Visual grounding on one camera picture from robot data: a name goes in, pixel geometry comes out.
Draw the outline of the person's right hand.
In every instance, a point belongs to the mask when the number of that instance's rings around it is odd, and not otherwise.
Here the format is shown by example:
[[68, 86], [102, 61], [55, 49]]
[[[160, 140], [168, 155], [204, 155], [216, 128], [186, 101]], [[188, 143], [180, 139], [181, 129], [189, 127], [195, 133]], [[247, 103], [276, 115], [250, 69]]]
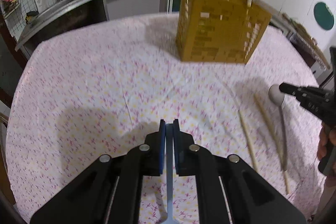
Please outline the person's right hand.
[[327, 149], [326, 145], [327, 142], [330, 141], [333, 145], [336, 144], [336, 134], [335, 130], [331, 130], [328, 134], [325, 132], [325, 124], [322, 124], [321, 131], [319, 133], [319, 143], [318, 143], [318, 150], [317, 150], [317, 157], [321, 160], [323, 157], [326, 156]]

